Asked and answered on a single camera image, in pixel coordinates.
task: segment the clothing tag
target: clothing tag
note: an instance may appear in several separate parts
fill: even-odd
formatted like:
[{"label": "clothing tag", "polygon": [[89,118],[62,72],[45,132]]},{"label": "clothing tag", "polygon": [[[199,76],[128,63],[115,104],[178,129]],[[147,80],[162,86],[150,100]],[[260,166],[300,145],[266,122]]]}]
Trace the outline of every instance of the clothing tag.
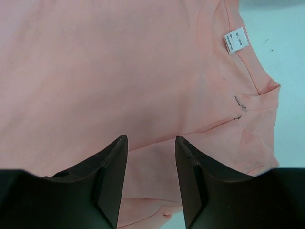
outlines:
[{"label": "clothing tag", "polygon": [[237,50],[249,45],[243,27],[225,35],[224,40],[229,54],[234,54]]}]

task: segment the pink shirt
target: pink shirt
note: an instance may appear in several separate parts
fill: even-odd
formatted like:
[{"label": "pink shirt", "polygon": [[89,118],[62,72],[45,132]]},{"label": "pink shirt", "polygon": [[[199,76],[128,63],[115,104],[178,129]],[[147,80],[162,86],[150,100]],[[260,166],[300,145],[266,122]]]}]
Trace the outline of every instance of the pink shirt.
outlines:
[{"label": "pink shirt", "polygon": [[182,210],[174,139],[257,175],[278,166],[280,85],[249,45],[238,0],[2,0],[0,167],[52,176],[129,138],[119,228]]}]

